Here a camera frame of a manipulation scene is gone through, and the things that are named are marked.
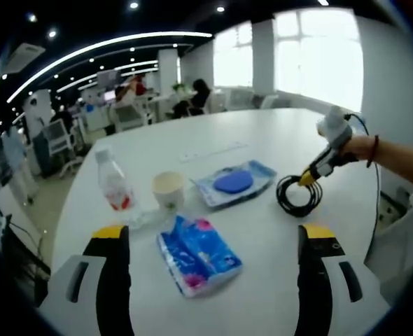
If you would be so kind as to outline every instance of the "blue tray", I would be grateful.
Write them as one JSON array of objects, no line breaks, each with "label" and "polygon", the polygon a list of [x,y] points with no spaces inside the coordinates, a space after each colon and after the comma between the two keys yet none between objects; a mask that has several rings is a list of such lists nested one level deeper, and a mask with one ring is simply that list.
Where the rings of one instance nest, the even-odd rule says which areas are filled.
[{"label": "blue tray", "polygon": [[[228,194],[226,192],[218,191],[213,187],[216,179],[235,170],[246,170],[252,175],[253,185],[249,189],[237,194]],[[266,167],[261,162],[250,160],[237,166],[221,169],[212,175],[198,180],[192,180],[192,182],[197,186],[202,198],[209,207],[222,208],[230,207],[234,204],[258,196],[270,186],[276,175],[277,173],[273,169]]]}]

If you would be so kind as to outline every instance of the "blue sponge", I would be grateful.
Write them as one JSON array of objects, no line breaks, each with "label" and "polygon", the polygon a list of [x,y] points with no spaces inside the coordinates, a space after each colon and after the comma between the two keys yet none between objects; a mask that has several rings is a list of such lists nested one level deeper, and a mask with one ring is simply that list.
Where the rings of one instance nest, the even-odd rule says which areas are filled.
[{"label": "blue sponge", "polygon": [[237,194],[249,189],[252,184],[253,177],[248,171],[237,170],[215,180],[213,187],[227,194]]}]

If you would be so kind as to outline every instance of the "coiled cable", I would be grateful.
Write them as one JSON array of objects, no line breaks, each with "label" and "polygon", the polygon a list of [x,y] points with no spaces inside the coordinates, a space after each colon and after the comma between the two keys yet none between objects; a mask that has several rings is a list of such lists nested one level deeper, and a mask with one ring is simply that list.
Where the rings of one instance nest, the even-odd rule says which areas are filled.
[{"label": "coiled cable", "polygon": [[297,183],[300,179],[301,176],[288,175],[282,178],[276,185],[276,200],[278,201],[278,204],[284,209],[285,212],[298,218],[309,215],[311,211],[319,205],[323,195],[321,185],[318,182],[314,182],[305,186],[311,195],[308,203],[302,206],[293,205],[287,198],[286,191],[291,185]]}]

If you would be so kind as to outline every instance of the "bottle cap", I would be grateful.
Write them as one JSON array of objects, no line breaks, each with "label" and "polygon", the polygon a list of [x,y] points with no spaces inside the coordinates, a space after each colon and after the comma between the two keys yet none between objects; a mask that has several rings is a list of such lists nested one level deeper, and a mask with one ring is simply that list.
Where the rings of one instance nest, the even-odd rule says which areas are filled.
[{"label": "bottle cap", "polygon": [[110,147],[100,147],[96,150],[94,153],[94,156],[96,157],[96,162],[103,163],[103,162],[108,162],[113,160],[113,151],[111,150]]}]

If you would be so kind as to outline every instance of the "human hand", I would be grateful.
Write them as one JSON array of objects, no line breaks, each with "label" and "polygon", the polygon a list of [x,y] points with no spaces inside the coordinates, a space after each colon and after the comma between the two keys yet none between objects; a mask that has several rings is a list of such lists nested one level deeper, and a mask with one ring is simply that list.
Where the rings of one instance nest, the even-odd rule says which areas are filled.
[{"label": "human hand", "polygon": [[359,160],[368,160],[375,138],[372,136],[356,135],[341,149],[340,155],[353,153]]}]

